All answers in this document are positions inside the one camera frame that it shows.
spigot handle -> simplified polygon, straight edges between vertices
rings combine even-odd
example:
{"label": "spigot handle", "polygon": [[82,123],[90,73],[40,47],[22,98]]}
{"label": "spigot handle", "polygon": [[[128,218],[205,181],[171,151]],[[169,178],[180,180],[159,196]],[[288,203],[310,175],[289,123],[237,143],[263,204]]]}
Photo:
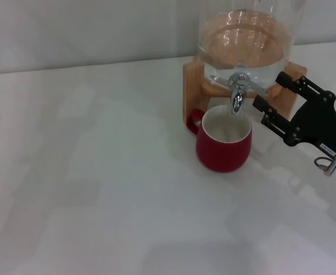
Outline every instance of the spigot handle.
{"label": "spigot handle", "polygon": [[255,92],[257,92],[260,96],[267,96],[267,90],[262,88],[259,84],[254,83],[253,81],[249,80],[248,81],[248,86],[254,90]]}

mug handle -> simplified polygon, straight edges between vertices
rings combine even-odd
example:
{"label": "mug handle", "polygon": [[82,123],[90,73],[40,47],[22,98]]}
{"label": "mug handle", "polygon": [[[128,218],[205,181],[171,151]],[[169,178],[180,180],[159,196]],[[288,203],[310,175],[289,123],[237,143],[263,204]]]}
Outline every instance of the mug handle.
{"label": "mug handle", "polygon": [[201,121],[205,112],[200,109],[193,109],[187,119],[187,128],[197,136],[199,127],[195,124],[194,119]]}

water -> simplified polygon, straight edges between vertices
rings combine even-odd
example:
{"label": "water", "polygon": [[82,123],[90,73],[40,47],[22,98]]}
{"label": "water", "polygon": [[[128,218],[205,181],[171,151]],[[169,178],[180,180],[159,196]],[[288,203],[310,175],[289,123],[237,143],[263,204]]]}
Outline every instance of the water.
{"label": "water", "polygon": [[226,113],[209,117],[204,127],[213,139],[227,143],[234,143],[245,138],[250,129],[243,115],[232,116]]}
{"label": "water", "polygon": [[208,22],[198,46],[205,63],[205,77],[227,80],[236,72],[246,73],[267,89],[288,61],[292,37],[287,28],[267,14],[236,10]]}

robotic arm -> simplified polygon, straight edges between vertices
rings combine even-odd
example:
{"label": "robotic arm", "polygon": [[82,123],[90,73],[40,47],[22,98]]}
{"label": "robotic arm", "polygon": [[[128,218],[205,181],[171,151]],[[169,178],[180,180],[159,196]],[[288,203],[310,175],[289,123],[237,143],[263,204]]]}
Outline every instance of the robotic arm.
{"label": "robotic arm", "polygon": [[293,147],[299,143],[311,143],[330,157],[331,164],[320,166],[325,174],[331,176],[336,170],[336,96],[324,91],[305,76],[293,81],[292,77],[281,72],[276,82],[299,94],[307,100],[291,121],[278,114],[277,110],[260,96],[253,106],[265,115],[261,121],[266,127],[279,135],[286,145]]}

white wall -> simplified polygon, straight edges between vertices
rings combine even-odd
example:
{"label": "white wall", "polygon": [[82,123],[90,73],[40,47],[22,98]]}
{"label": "white wall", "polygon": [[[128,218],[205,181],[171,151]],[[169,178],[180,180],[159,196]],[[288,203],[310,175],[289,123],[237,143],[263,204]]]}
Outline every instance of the white wall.
{"label": "white wall", "polygon": [[[0,0],[0,73],[193,54],[198,0]],[[336,0],[308,0],[298,44],[336,41]]]}

